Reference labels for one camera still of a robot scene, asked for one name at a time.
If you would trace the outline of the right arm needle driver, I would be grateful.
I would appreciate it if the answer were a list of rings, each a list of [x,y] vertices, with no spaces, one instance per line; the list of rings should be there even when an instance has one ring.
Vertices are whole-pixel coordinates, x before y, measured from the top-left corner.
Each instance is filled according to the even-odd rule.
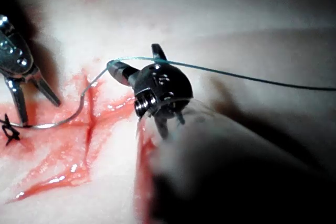
[[[168,63],[153,63],[140,70],[133,90],[135,112],[139,117],[149,111],[164,118],[172,118],[193,98],[188,77]]]

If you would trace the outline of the left arm needle driver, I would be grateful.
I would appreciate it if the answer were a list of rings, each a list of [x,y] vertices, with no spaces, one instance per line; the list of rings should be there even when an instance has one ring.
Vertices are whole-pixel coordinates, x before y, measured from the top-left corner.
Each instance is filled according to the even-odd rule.
[[[5,15],[1,15],[1,74],[19,80],[40,79],[26,40]]]

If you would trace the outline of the right arm needle driver jaw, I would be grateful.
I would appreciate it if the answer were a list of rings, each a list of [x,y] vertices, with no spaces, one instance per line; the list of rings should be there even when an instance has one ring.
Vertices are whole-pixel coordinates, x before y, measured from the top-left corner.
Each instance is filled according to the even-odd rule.
[[[167,63],[166,55],[160,44],[152,44],[152,55],[155,63]]]
[[[139,69],[121,61],[109,61],[107,70],[117,82],[125,86],[134,86],[140,72]]]

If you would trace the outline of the left arm needle driver jaw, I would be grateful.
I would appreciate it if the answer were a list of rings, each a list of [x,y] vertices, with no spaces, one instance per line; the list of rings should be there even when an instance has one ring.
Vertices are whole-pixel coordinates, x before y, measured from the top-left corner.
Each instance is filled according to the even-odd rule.
[[[30,81],[54,106],[61,105],[60,99],[54,93],[54,91],[40,72],[32,74]]]
[[[22,88],[20,85],[22,84],[21,79],[9,78],[5,77],[5,83],[11,93],[13,98],[13,102],[20,120],[21,125],[28,124],[28,114],[26,109],[25,97]]]

